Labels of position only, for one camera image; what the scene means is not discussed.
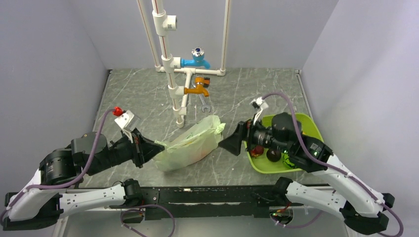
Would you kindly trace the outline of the light green plastic bag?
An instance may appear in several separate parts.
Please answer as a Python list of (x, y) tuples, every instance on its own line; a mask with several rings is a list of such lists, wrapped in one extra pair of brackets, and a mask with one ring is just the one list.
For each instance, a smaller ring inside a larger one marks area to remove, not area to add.
[(219, 116), (210, 115), (171, 142), (156, 140), (165, 149), (153, 158), (155, 166), (159, 171), (169, 172), (202, 160), (218, 147), (225, 125)]

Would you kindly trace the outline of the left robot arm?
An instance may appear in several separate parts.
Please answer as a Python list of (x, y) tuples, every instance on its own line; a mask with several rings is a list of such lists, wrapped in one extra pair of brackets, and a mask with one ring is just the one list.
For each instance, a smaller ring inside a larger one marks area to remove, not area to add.
[(7, 193), (1, 226), (4, 231), (39, 230), (61, 218), (103, 206), (136, 207), (144, 203), (137, 180), (127, 179), (109, 188), (70, 194), (68, 188), (126, 161), (141, 168), (165, 150), (135, 129), (118, 141), (90, 132), (48, 154), (30, 182), (19, 192)]

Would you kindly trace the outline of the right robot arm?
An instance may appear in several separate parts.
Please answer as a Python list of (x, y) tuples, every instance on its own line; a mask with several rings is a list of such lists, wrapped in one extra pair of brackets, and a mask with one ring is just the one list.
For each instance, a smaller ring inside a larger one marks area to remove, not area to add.
[(326, 193), (281, 177), (268, 196), (271, 202), (312, 206), (338, 217), (347, 227), (364, 235), (383, 233), (387, 229), (389, 219), (384, 210), (393, 206), (394, 197), (374, 191), (359, 181), (324, 142), (304, 135), (300, 122), (291, 114), (275, 115), (268, 127), (252, 119), (241, 121), (233, 134), (218, 145), (239, 155), (243, 142), (247, 148), (261, 146), (267, 151), (285, 154), (292, 164), (321, 178), (335, 190)]

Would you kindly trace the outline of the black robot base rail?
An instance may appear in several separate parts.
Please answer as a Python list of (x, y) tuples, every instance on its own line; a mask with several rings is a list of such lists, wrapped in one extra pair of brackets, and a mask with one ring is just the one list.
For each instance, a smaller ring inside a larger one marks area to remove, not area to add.
[(122, 208), (143, 205), (146, 220), (175, 218), (252, 216), (267, 218), (271, 212), (290, 206), (273, 185), (141, 187)]

